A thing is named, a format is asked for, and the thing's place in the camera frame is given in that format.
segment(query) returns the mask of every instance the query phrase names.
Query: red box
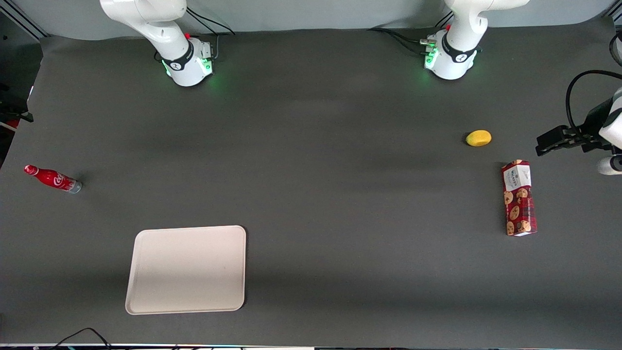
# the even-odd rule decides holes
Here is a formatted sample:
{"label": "red box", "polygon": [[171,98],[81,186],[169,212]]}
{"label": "red box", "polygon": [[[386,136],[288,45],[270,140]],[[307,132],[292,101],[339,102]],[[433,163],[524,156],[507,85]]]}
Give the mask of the red box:
{"label": "red box", "polygon": [[515,160],[501,168],[501,173],[508,236],[520,237],[538,232],[534,200],[531,197],[529,162]]}

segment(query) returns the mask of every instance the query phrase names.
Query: black cable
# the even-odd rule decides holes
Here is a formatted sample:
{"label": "black cable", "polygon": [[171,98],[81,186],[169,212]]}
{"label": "black cable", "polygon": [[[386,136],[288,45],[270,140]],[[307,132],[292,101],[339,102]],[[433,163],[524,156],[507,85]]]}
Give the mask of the black cable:
{"label": "black cable", "polygon": [[611,54],[611,57],[613,58],[614,61],[616,61],[617,64],[622,65],[622,61],[620,60],[620,56],[617,53],[613,52],[613,43],[616,42],[616,40],[618,39],[618,35],[614,35],[613,38],[611,38],[611,41],[609,41],[609,53]]}
{"label": "black cable", "polygon": [[447,20],[445,20],[445,22],[443,22],[443,24],[441,24],[440,26],[441,26],[441,27],[445,27],[445,25],[446,25],[447,23],[449,23],[449,21],[451,21],[451,19],[452,19],[452,18],[453,18],[453,13],[452,13],[452,15],[451,15],[451,16],[449,16],[449,18],[448,18]]}
{"label": "black cable", "polygon": [[214,33],[215,36],[218,36],[218,33],[216,33],[212,28],[210,28],[207,24],[203,23],[199,18],[197,18],[195,15],[192,14],[192,12],[188,12],[189,15],[192,16],[192,18],[196,19],[197,22],[199,22],[200,24],[203,25],[203,27],[206,27],[207,29],[210,30],[210,32]]}
{"label": "black cable", "polygon": [[13,5],[9,2],[9,1],[5,1],[5,3],[6,3],[7,5],[9,5],[9,6],[13,9],[13,11],[15,11],[15,12],[16,12],[16,13],[18,13],[20,16],[22,16],[22,18],[24,18],[24,19],[26,20],[26,22],[28,22],[28,23],[29,23],[29,24],[30,24],[30,25],[31,25],[34,29],[37,29],[37,31],[38,31],[39,33],[41,33],[41,35],[42,35],[43,37],[47,37],[47,35],[45,35],[45,33],[44,33],[41,29],[39,29],[37,26],[35,26],[35,24],[34,24],[33,22],[31,22],[31,21],[30,21],[30,19],[28,19],[28,17],[26,17],[26,16],[25,16],[25,15],[24,15],[21,11],[18,11],[18,10],[17,10],[17,9],[16,9],[16,8],[15,8],[15,7],[14,7],[14,6],[13,6]]}
{"label": "black cable", "polygon": [[620,6],[622,6],[622,1],[613,10],[609,11],[607,16],[613,15],[620,8]]}
{"label": "black cable", "polygon": [[224,25],[224,24],[222,24],[222,23],[219,23],[219,22],[216,22],[216,21],[214,21],[213,19],[209,19],[209,18],[207,18],[207,17],[203,17],[203,16],[199,15],[198,13],[196,13],[195,11],[193,11],[192,9],[190,9],[189,7],[186,7],[186,9],[188,10],[188,12],[189,12],[189,13],[194,14],[194,15],[196,15],[196,16],[198,16],[198,17],[201,17],[202,19],[204,19],[204,20],[206,20],[206,21],[208,21],[208,22],[212,22],[212,23],[214,23],[214,24],[217,24],[217,25],[221,26],[222,28],[225,28],[225,29],[227,29],[228,31],[230,31],[233,35],[235,35],[235,32],[234,32],[234,31],[232,31],[232,30],[231,30],[231,28],[227,27],[226,25]]}
{"label": "black cable", "polygon": [[110,343],[109,343],[107,340],[105,340],[105,338],[104,338],[104,337],[102,337],[100,333],[97,333],[97,331],[96,331],[96,330],[94,330],[94,329],[93,329],[93,328],[91,328],[91,327],[86,327],[86,328],[83,328],[83,329],[81,329],[81,330],[79,330],[79,331],[77,331],[77,332],[73,333],[72,335],[70,335],[70,336],[67,336],[67,337],[63,338],[63,340],[59,341],[56,345],[52,346],[52,347],[51,347],[51,349],[56,349],[56,348],[57,348],[57,347],[59,347],[62,343],[64,343],[65,341],[67,341],[67,339],[69,339],[69,338],[71,338],[71,337],[73,337],[73,336],[76,336],[76,335],[78,335],[78,334],[80,334],[80,333],[82,333],[82,332],[84,332],[84,331],[86,331],[86,330],[89,330],[89,331],[91,331],[91,332],[95,333],[95,335],[97,335],[97,337],[99,337],[99,338],[101,339],[101,341],[104,343],[104,345],[106,346],[106,349],[107,349],[107,350],[110,350],[110,348],[111,348],[111,346],[112,346],[112,345],[110,345]]}
{"label": "black cable", "polygon": [[374,28],[369,28],[369,29],[368,29],[368,31],[373,31],[373,32],[383,32],[383,33],[387,33],[387,34],[392,34],[392,35],[395,35],[395,36],[397,36],[397,37],[399,37],[400,39],[403,39],[403,40],[405,40],[405,41],[419,43],[419,40],[417,40],[417,39],[411,39],[411,38],[409,38],[409,37],[406,37],[406,36],[404,36],[404,35],[402,35],[402,34],[400,34],[400,33],[396,32],[396,31],[394,31],[394,30],[392,30],[392,29],[374,27]]}
{"label": "black cable", "polygon": [[443,16],[443,18],[439,19],[439,21],[438,21],[438,22],[436,22],[436,24],[434,25],[434,27],[438,27],[438,26],[439,26],[439,24],[440,24],[442,21],[444,21],[444,20],[445,20],[445,18],[447,18],[447,16],[449,16],[449,15],[451,15],[451,14],[453,14],[453,11],[449,11],[449,13],[448,13],[448,14],[446,14],[446,15],[444,15],[444,16]]}
{"label": "black cable", "polygon": [[379,31],[378,29],[380,28],[370,28],[368,29],[368,31],[373,31],[373,32],[383,32],[383,33],[387,33],[389,34],[393,39],[395,39],[400,45],[402,45],[403,47],[406,48],[406,50],[410,51],[410,52],[414,52],[415,54],[420,54],[420,51],[417,51],[415,49],[413,49],[412,47],[409,47],[408,45],[406,45],[405,42],[403,42],[402,40],[400,40],[400,38],[396,35],[394,35],[393,33],[390,32],[386,32],[386,31]]}
{"label": "black cable", "polygon": [[572,129],[572,131],[585,143],[591,143],[592,141],[588,140],[583,135],[583,133],[579,132],[579,129],[577,128],[574,120],[572,119],[572,113],[570,112],[570,93],[572,92],[572,87],[575,86],[575,83],[577,82],[577,80],[579,80],[581,77],[588,75],[588,74],[607,75],[609,77],[622,79],[622,74],[609,72],[608,70],[593,69],[593,70],[586,70],[585,72],[579,73],[576,77],[572,79],[572,81],[570,82],[570,85],[568,85],[568,90],[566,90],[566,117],[568,118],[568,124],[570,124],[570,129]]}

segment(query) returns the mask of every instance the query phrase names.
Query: lemon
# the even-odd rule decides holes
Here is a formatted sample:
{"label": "lemon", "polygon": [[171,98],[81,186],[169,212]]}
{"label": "lemon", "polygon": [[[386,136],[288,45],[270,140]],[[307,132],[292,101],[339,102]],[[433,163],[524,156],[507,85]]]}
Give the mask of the lemon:
{"label": "lemon", "polygon": [[466,143],[473,147],[485,146],[493,139],[492,135],[486,130],[475,130],[466,138]]}

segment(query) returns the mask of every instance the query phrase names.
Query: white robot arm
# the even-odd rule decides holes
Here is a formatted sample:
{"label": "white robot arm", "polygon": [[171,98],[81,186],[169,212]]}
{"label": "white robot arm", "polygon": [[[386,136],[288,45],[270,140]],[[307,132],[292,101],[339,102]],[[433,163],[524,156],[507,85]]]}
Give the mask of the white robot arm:
{"label": "white robot arm", "polygon": [[106,15],[146,37],[162,56],[173,81],[183,87],[212,73],[211,46],[188,38],[174,22],[186,11],[186,0],[100,0]]}
{"label": "white robot arm", "polygon": [[513,9],[529,0],[445,0],[453,11],[454,20],[449,31],[442,29],[429,35],[421,44],[428,45],[424,67],[440,78],[455,80],[473,66],[476,48],[488,28],[488,19],[482,11]]}
{"label": "white robot arm", "polygon": [[570,126],[560,125],[538,136],[536,153],[543,156],[556,149],[577,146],[581,146],[583,152],[603,149],[612,155],[598,162],[598,172],[603,175],[622,175],[621,115],[622,88],[619,88],[612,98],[592,108],[582,125],[575,126],[574,122]]}

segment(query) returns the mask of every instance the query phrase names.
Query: red bottle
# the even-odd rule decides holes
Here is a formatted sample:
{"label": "red bottle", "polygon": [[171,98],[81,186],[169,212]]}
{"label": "red bottle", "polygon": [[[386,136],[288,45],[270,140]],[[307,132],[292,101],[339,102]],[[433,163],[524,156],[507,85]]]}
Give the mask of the red bottle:
{"label": "red bottle", "polygon": [[80,181],[63,175],[58,171],[39,169],[36,166],[27,165],[24,168],[24,172],[36,177],[39,181],[50,187],[69,192],[70,194],[76,194],[82,189],[82,183],[80,183]]}

